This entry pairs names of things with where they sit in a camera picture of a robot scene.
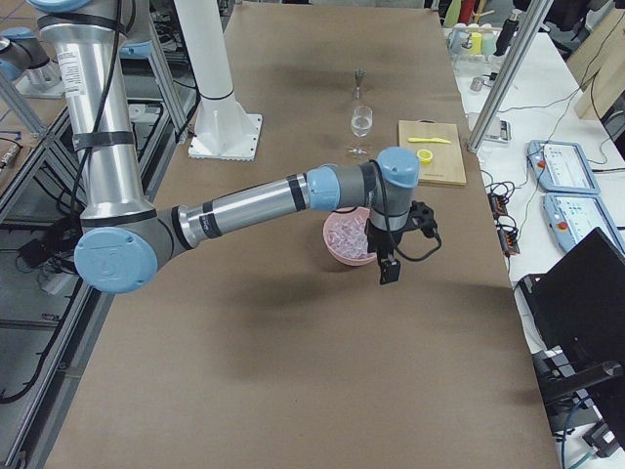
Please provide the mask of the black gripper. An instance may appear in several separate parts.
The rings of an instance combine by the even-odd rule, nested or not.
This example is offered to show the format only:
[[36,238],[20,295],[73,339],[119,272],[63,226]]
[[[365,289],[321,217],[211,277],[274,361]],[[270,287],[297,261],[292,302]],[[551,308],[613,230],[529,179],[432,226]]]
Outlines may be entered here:
[[379,229],[371,222],[365,225],[367,237],[367,251],[375,253],[380,269],[381,285],[397,282],[400,277],[401,263],[395,259],[400,255],[399,244],[406,228],[388,232],[386,229]]

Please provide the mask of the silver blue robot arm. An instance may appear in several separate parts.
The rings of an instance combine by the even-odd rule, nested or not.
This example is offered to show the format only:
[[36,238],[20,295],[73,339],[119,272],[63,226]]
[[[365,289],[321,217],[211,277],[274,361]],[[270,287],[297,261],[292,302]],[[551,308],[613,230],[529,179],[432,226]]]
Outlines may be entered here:
[[345,207],[369,209],[368,246],[381,280],[398,279],[401,236],[417,227],[412,195],[420,162],[411,150],[391,147],[357,166],[323,165],[196,207],[157,210],[142,186],[119,54],[125,42],[146,38],[148,4],[38,1],[34,7],[43,38],[57,52],[79,159],[77,185],[86,193],[73,260],[89,285],[131,292],[203,240],[307,209]]
[[15,81],[28,71],[48,65],[50,61],[31,29],[15,26],[1,31],[1,73],[6,79]]

